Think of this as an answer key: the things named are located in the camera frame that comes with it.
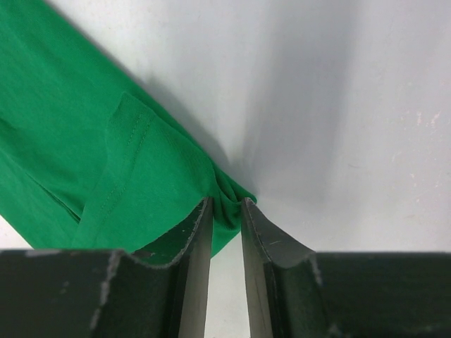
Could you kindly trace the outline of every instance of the green t-shirt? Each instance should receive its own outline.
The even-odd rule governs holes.
[[[213,252],[254,197],[43,1],[0,1],[0,214],[35,248],[142,248],[214,198]]]

